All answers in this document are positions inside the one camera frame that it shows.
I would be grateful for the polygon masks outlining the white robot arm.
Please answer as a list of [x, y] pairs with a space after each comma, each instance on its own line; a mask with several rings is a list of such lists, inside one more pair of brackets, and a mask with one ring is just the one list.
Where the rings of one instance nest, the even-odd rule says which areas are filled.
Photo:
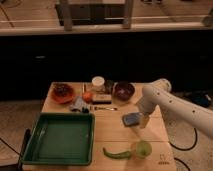
[[158, 79], [142, 86], [142, 97], [138, 101], [140, 127], [147, 126], [150, 115], [156, 106], [160, 106], [213, 139], [213, 111], [172, 95], [171, 88], [167, 79]]

